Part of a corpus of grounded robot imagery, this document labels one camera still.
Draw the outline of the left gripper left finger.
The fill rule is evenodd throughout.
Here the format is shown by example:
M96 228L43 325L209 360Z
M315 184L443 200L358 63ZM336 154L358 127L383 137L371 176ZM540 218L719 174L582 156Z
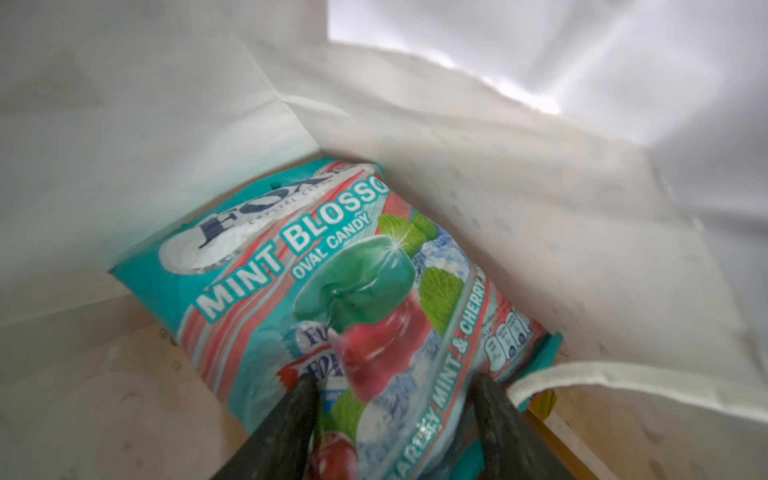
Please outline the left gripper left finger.
M302 479L318 411L317 384L305 374L212 479Z

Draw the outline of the white paper bag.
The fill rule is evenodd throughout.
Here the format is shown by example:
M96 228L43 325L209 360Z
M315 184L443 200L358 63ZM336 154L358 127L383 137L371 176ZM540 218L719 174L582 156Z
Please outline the white paper bag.
M704 227L767 223L710 121L766 28L763 1L3 2L2 477L211 477L253 431L111 271L332 158L561 336L510 398L554 390L598 476L765 478L767 313Z

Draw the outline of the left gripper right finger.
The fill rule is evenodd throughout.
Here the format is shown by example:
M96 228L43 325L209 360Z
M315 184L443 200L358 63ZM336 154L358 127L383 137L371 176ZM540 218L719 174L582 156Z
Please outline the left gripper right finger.
M489 479L574 479L489 375L474 377L470 401Z

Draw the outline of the orange paper snack packet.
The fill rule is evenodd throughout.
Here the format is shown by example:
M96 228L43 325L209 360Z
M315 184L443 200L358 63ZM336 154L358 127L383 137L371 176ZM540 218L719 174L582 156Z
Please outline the orange paper snack packet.
M545 445L576 479L597 480L598 476L586 463L583 442L554 411L557 400L554 391L535 395L528 403L525 417Z

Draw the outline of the teal mint candy packet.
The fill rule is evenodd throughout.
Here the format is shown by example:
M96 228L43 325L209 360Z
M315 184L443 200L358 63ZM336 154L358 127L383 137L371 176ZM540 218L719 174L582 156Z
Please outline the teal mint candy packet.
M256 180L111 273L247 430L316 382L315 479L449 478L471 379L548 368L562 342L374 164Z

